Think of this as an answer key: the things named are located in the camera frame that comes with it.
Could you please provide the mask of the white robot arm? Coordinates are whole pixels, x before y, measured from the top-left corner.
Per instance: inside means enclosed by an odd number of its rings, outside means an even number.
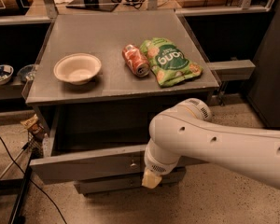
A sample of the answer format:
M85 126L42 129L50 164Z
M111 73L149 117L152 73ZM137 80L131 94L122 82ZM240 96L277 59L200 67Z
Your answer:
M211 121L207 104L190 98L149 124L142 185L156 188L181 157L211 162L280 189L280 131L230 127Z

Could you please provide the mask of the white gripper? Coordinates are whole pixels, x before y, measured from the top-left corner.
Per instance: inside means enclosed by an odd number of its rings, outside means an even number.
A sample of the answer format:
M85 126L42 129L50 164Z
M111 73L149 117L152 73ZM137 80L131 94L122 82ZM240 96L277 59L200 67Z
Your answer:
M152 140L147 144L144 161L146 169L142 178L142 186L156 188L162 181L161 175L167 175L177 166L180 155L159 147Z

